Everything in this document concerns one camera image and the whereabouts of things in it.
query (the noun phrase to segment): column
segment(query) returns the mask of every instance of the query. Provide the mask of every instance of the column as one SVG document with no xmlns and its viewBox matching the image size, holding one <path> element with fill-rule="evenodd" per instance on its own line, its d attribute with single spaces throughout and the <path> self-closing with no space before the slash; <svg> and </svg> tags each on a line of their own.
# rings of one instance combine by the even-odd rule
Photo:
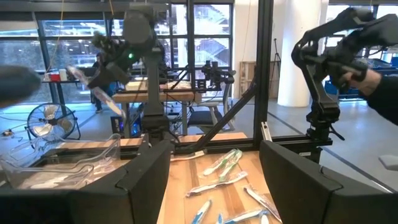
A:
<svg viewBox="0 0 398 224">
<path fill-rule="evenodd" d="M 278 104 L 303 107 L 310 102 L 310 92 L 301 69 L 292 61 L 291 53 L 307 30 L 319 26 L 322 0 L 286 0 L 285 3 Z"/>
</svg>

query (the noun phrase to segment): electric fan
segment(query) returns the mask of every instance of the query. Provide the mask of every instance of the electric fan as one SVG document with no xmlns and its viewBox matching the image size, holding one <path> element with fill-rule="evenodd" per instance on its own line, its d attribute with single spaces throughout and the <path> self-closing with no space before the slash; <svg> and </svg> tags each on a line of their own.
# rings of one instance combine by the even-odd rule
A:
<svg viewBox="0 0 398 224">
<path fill-rule="evenodd" d="M 48 134 L 55 134 L 62 139 L 66 139 L 75 130 L 78 129 L 80 139 L 80 129 L 75 111 L 71 111 L 65 105 L 57 103 L 44 103 L 32 110 L 27 117 L 28 136 L 35 138 L 44 137 Z"/>
</svg>

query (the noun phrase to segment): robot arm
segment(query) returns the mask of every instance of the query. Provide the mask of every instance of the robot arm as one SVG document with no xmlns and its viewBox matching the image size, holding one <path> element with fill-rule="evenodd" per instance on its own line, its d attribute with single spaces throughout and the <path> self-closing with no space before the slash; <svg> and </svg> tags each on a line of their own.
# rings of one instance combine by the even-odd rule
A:
<svg viewBox="0 0 398 224">
<path fill-rule="evenodd" d="M 329 75 L 337 88 L 348 87 L 341 80 L 346 72 L 352 72 L 353 78 L 359 82 L 364 80 L 368 66 L 355 61 L 358 52 L 365 47 L 398 44 L 398 32 L 390 28 L 395 26 L 398 26 L 395 14 L 375 19 L 370 11 L 348 8 L 336 19 L 307 31 L 295 45 L 292 60 L 302 70 L 313 100 L 312 110 L 307 115 L 312 126 L 307 134 L 311 138 L 327 140 L 330 130 L 335 133 L 331 124 L 338 121 L 340 115 L 337 102 L 327 95 L 322 80 Z M 336 47 L 322 55 L 317 54 L 321 38 L 348 29 L 355 30 Z"/>
</svg>

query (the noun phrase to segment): person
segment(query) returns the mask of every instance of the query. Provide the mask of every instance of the person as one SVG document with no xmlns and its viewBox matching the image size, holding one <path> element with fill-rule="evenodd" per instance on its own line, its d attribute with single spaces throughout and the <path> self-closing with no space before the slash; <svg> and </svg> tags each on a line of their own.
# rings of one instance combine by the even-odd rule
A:
<svg viewBox="0 0 398 224">
<path fill-rule="evenodd" d="M 398 77 L 383 76 L 374 70 L 368 70 L 363 81 L 352 79 L 352 73 L 343 75 L 350 86 L 357 88 L 370 108 L 374 109 L 383 118 L 398 125 Z"/>
<path fill-rule="evenodd" d="M 96 56 L 96 62 L 93 64 L 93 68 L 100 68 L 104 64 L 104 57 L 102 53 L 98 53 Z M 100 88 L 107 93 L 109 91 L 109 85 L 105 86 L 100 86 Z M 102 112 L 102 104 L 101 100 L 99 100 L 97 97 L 94 96 L 94 102 L 96 106 L 96 111 L 95 113 L 100 113 Z"/>
</svg>

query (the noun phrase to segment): wooden table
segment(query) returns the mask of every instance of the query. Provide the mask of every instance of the wooden table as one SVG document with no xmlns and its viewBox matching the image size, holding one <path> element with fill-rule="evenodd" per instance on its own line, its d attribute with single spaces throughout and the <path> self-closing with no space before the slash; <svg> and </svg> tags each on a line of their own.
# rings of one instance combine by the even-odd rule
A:
<svg viewBox="0 0 398 224">
<path fill-rule="evenodd" d="M 181 142 L 195 142 L 201 135 L 182 136 Z M 226 139 L 245 139 L 244 133 L 221 133 L 217 134 L 213 140 Z M 141 139 L 122 139 L 122 146 L 136 146 L 141 143 Z M 66 143 L 63 146 L 70 149 L 90 148 L 104 146 L 103 142 L 81 142 Z M 262 208 L 254 199 L 243 191 L 243 187 L 251 185 L 255 190 L 272 200 L 269 193 L 262 168 L 259 160 L 259 153 L 244 152 L 239 160 L 238 166 L 233 169 L 232 174 L 246 171 L 248 176 L 232 185 L 219 189 L 209 190 L 199 196 L 186 198 L 185 194 L 192 188 L 203 184 L 209 184 L 217 179 L 218 174 L 212 174 L 207 178 L 202 178 L 199 173 L 212 165 L 221 155 L 209 154 L 190 161 L 175 161 L 170 164 L 169 181 L 165 191 L 162 207 L 160 209 L 158 224 L 179 224 L 191 223 L 193 217 L 201 206 L 211 198 L 213 205 L 209 209 L 202 223 L 215 223 L 218 214 L 223 214 L 224 220 L 233 218 L 244 212 L 250 212 Z M 249 222 L 258 224 L 258 219 Z M 279 223 L 272 215 L 269 215 L 269 223 Z"/>
<path fill-rule="evenodd" d="M 148 101 L 148 93 L 117 93 L 112 96 L 113 100 L 116 103 L 122 104 L 122 110 L 126 113 L 127 119 L 126 124 L 129 124 L 129 104 L 130 103 L 144 103 Z M 201 102 L 201 94 L 194 92 L 173 92 L 173 93 L 160 93 L 159 100 L 161 102 L 166 101 L 180 101 L 182 103 L 182 133 L 184 135 L 188 134 L 188 111 L 187 105 L 189 101 Z M 124 135 L 126 137 L 131 136 L 131 128 L 130 125 L 124 126 Z"/>
</svg>

